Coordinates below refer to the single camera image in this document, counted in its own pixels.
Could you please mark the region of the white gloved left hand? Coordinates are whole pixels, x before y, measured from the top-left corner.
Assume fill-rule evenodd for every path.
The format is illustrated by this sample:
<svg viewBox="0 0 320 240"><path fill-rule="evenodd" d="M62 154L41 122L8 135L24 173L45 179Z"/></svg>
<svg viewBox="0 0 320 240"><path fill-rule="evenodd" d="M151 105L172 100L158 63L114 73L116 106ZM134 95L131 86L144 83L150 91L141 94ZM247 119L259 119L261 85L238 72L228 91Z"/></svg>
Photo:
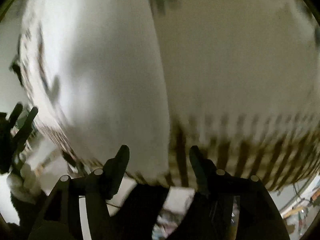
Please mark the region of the white gloved left hand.
<svg viewBox="0 0 320 240"><path fill-rule="evenodd" d="M36 204L42 192L41 184L28 163L23 164L19 175L13 172L8 175L7 185L11 194L24 203Z"/></svg>

